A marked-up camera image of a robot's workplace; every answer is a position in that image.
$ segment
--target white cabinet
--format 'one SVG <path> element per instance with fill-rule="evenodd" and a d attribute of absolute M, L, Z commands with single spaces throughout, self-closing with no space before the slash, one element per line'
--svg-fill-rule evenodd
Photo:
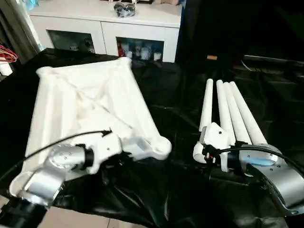
<path fill-rule="evenodd" d="M 106 54 L 100 21 L 30 16 L 45 48 Z"/>
<path fill-rule="evenodd" d="M 105 49 L 108 55 L 118 55 L 117 42 L 119 41 L 122 43 L 125 40 L 126 44 L 133 44 L 133 46 L 136 46 L 135 43 L 142 41 L 142 43 L 154 46 L 153 48 L 161 53 L 163 62 L 174 62 L 175 60 L 179 34 L 178 28 L 111 22 L 101 22 L 101 25 L 104 32 Z"/>
<path fill-rule="evenodd" d="M 181 6 L 137 4 L 133 17 L 119 18 L 114 4 L 104 0 L 47 0 L 40 1 L 29 14 L 45 48 L 117 56 L 117 45 L 121 45 L 128 46 L 137 59 L 143 58 L 140 52 L 149 50 L 148 59 L 156 54 L 164 62 L 175 61 Z"/>

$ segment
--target black cloth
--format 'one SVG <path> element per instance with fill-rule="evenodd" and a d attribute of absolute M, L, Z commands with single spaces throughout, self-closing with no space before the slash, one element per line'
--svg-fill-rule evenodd
<path fill-rule="evenodd" d="M 39 82 L 35 71 L 115 58 L 46 49 L 0 83 L 0 174 L 24 156 Z M 236 82 L 268 143 L 304 164 L 301 78 L 220 66 L 194 73 L 147 61 L 133 61 L 132 70 L 160 134 L 172 143 L 171 154 L 164 161 L 114 157 L 96 175 L 67 182 L 55 205 L 151 228 L 287 227 L 259 180 L 215 168 L 207 182 L 192 151 L 199 139 L 206 80 L 221 78 Z M 219 123 L 216 93 L 212 120 Z M 0 183 L 2 194 L 9 182 Z M 298 227 L 303 218 L 288 222 Z"/>

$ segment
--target red wire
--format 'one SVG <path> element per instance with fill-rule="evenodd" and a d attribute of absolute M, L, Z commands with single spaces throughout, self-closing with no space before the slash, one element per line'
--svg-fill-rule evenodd
<path fill-rule="evenodd" d="M 0 57 L 4 58 L 4 59 L 0 59 L 0 62 L 8 62 L 8 63 L 16 62 L 16 60 L 18 58 L 16 53 L 7 49 L 3 45 L 0 45 Z"/>

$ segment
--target black cable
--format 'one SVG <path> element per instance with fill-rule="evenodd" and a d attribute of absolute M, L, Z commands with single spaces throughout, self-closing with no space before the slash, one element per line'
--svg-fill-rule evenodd
<path fill-rule="evenodd" d="M 257 147 L 257 146 L 252 146 L 252 147 L 239 147 L 239 148 L 227 148 L 227 149 L 223 149 L 223 150 L 220 150 L 220 153 L 223 153 L 223 152 L 237 152 L 237 151 L 261 151 L 261 152 L 266 152 L 266 153 L 270 153 L 270 154 L 273 154 L 273 155 L 276 155 L 282 159 L 284 159 L 285 161 L 287 161 L 288 163 L 290 163 L 294 168 L 296 168 L 301 174 L 304 175 L 304 171 L 303 171 L 303 165 L 300 164 L 299 162 L 297 161 L 294 161 L 293 159 L 290 159 L 278 152 L 275 152 L 275 151 L 272 151 L 270 149 L 266 149 L 266 148 L 262 148 L 262 147 Z"/>
<path fill-rule="evenodd" d="M 78 137 L 78 136 L 81 136 L 81 135 L 85 135 L 85 134 L 95 134 L 95 133 L 101 133 L 103 134 L 105 131 L 91 131 L 91 132 L 83 132 L 83 133 L 78 133 L 78 134 L 73 134 L 71 136 L 68 136 L 68 137 L 65 137 L 63 139 L 59 139 L 55 142 L 52 142 L 51 144 L 45 146 L 45 147 L 42 147 L 40 148 L 39 150 L 36 150 L 35 152 L 33 152 L 32 154 L 30 154 L 29 156 L 27 157 L 24 157 L 23 159 L 21 159 L 20 161 L 18 161 L 15 165 L 13 165 L 11 168 L 9 168 L 1 177 L 0 177 L 0 183 L 11 173 L 13 172 L 18 166 L 22 165 L 24 161 L 26 161 L 27 159 L 30 159 L 31 157 L 35 156 L 36 154 L 42 152 L 43 150 L 51 147 L 51 146 L 54 146 L 58 143 L 61 143 L 65 140 L 68 140 L 68 139 L 72 139 L 72 138 L 75 138 L 75 137 Z"/>

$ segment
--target bottle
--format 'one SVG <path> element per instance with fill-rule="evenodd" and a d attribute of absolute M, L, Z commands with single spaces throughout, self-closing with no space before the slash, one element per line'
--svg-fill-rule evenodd
<path fill-rule="evenodd" d="M 121 43 L 117 43 L 117 49 L 118 49 L 118 56 L 124 57 L 124 50 L 122 49 Z"/>
<path fill-rule="evenodd" d="M 128 52 L 129 52 L 129 44 L 122 43 L 122 49 L 123 49 L 124 55 L 127 56 Z"/>
<path fill-rule="evenodd" d="M 131 51 L 128 51 L 127 57 L 128 57 L 128 58 L 132 58 L 132 55 L 133 55 L 132 52 L 131 52 Z"/>
<path fill-rule="evenodd" d="M 154 53 L 154 61 L 160 61 L 162 58 L 161 52 L 155 52 Z"/>
<path fill-rule="evenodd" d="M 28 11 L 39 6 L 39 0 L 22 0 Z"/>
<path fill-rule="evenodd" d="M 135 55 L 140 57 L 142 53 L 142 41 L 138 40 L 135 42 Z"/>
<path fill-rule="evenodd" d="M 142 47 L 141 59 L 143 60 L 149 59 L 149 49 L 147 47 Z"/>

